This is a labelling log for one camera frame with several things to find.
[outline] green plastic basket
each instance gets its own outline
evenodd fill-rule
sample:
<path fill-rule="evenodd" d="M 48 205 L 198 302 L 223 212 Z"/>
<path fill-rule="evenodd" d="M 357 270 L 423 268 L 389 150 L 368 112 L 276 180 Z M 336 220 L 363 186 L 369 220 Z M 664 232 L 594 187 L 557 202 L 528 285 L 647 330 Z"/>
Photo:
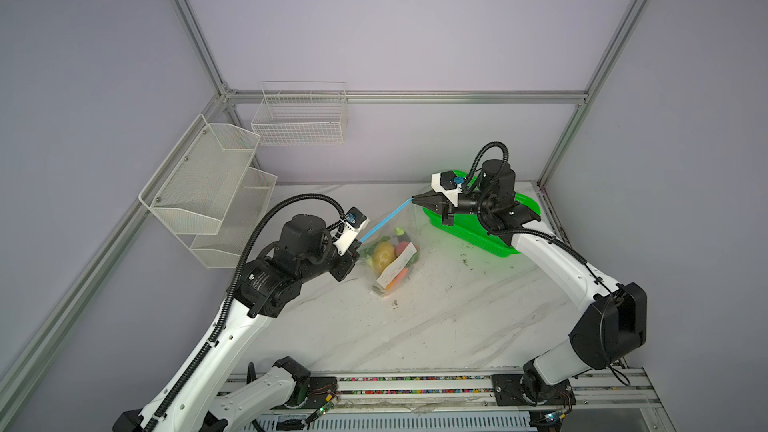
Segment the green plastic basket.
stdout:
<path fill-rule="evenodd" d="M 460 172 L 459 170 L 455 170 L 454 172 L 459 177 L 467 175 L 466 172 Z M 539 207 L 536 201 L 532 198 L 517 193 L 515 193 L 514 198 L 521 204 L 530 207 L 533 212 L 536 212 L 539 215 L 542 214 L 542 208 Z M 509 257 L 512 254 L 520 253 L 514 250 L 514 247 L 509 247 L 504 244 L 499 237 L 488 235 L 483 226 L 480 225 L 477 216 L 456 215 L 454 216 L 453 226 L 444 226 L 442 224 L 442 217 L 435 212 L 424 207 L 424 213 L 427 214 L 429 222 L 433 226 L 446 231 L 448 234 L 455 235 L 472 245 L 476 245 L 491 254 L 499 257 Z"/>

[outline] wall-mounted shelf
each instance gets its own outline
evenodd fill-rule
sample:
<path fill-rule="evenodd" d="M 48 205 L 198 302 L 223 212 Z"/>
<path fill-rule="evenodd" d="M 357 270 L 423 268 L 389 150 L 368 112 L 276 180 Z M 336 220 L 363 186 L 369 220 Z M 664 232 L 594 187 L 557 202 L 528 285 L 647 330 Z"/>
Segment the wall-mounted shelf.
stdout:
<path fill-rule="evenodd" d="M 251 167 L 259 135 L 231 124 L 200 129 L 157 188 L 155 173 L 139 200 L 208 268 L 233 268 L 269 203 L 277 177 Z"/>
<path fill-rule="evenodd" d="M 344 82 L 262 82 L 264 98 L 251 123 L 263 146 L 344 143 Z"/>

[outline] yellow toy fruit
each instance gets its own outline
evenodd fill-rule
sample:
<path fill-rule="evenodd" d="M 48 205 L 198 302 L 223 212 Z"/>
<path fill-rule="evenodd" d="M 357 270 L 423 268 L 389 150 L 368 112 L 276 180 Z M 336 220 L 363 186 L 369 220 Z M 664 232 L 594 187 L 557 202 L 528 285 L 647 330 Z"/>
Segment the yellow toy fruit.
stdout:
<path fill-rule="evenodd" d="M 395 246 L 389 242 L 380 242 L 373 250 L 373 270 L 381 275 L 387 265 L 395 261 Z"/>

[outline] blue tape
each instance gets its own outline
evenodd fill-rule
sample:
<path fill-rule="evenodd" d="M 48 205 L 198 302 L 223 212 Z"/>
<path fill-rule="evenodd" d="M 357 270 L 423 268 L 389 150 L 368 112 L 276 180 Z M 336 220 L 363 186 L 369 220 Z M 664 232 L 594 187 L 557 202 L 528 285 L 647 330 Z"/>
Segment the blue tape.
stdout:
<path fill-rule="evenodd" d="M 377 226 L 375 226 L 374 228 L 369 230 L 367 234 L 363 235 L 362 238 L 360 239 L 360 242 L 365 242 L 368 239 L 368 237 L 370 237 L 371 235 L 375 234 L 377 230 L 379 230 L 382 226 L 384 226 L 384 224 L 386 224 L 390 220 L 392 220 L 392 217 L 397 216 L 397 213 L 400 212 L 401 210 L 403 210 L 404 207 L 407 206 L 409 203 L 411 203 L 411 199 L 410 198 L 408 200 L 406 200 L 405 202 L 403 202 L 401 206 L 396 208 L 393 213 L 391 213 L 388 216 L 386 216 L 384 218 L 384 220 L 379 222 L 379 224 Z"/>

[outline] plastic bag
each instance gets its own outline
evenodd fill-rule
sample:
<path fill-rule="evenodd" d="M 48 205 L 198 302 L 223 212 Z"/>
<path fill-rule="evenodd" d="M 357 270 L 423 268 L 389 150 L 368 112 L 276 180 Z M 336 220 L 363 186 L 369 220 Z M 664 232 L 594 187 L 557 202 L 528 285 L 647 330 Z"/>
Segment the plastic bag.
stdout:
<path fill-rule="evenodd" d="M 360 246 L 372 289 L 387 295 L 413 272 L 419 259 L 414 206 L 410 199 L 371 229 Z"/>

